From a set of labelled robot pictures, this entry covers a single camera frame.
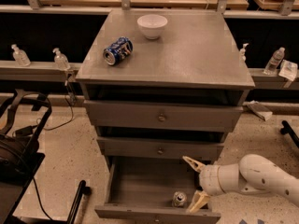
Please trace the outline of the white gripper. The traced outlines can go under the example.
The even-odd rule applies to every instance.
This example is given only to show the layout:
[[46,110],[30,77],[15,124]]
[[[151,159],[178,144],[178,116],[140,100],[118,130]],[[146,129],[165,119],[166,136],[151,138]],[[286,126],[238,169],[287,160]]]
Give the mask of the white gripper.
[[200,173],[200,186],[202,187],[203,191],[197,190],[193,194],[192,201],[187,208],[187,213],[196,213],[209,202],[210,196],[222,194],[222,189],[218,177],[220,166],[205,166],[200,161],[197,161],[188,156],[183,156],[182,159],[185,160],[195,172]]

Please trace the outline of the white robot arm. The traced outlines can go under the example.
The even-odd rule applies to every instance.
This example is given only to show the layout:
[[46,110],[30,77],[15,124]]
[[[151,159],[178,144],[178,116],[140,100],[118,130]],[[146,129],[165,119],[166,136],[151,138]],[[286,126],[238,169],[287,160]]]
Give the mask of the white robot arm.
[[245,155],[238,163],[228,165],[209,164],[183,156],[199,174],[199,185],[187,211],[196,213],[204,207],[211,196],[228,192],[243,195],[273,193],[299,206],[299,179],[289,175],[263,156]]

